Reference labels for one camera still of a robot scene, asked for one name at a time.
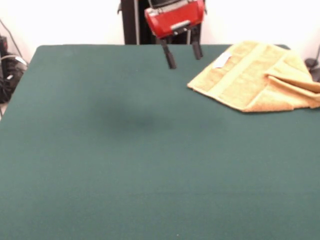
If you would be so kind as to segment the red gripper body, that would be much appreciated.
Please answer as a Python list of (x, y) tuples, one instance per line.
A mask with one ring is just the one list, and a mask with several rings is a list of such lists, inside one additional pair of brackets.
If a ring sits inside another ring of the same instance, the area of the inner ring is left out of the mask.
[(154, 36), (164, 39), (202, 23), (206, 13), (203, 0), (150, 0), (144, 10)]

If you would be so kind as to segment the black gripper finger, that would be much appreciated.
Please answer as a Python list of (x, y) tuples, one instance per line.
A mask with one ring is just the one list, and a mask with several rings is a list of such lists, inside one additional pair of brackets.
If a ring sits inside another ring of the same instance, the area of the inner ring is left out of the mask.
[(194, 56), (197, 60), (203, 57), (203, 51), (200, 45), (200, 32), (198, 25), (193, 26), (191, 29), (190, 43), (192, 45)]
[(177, 65), (176, 65), (175, 59), (174, 59), (174, 57), (173, 57), (173, 55), (167, 45), (167, 41), (165, 39), (160, 39), (160, 44), (162, 46), (168, 67), (170, 69), (176, 69)]

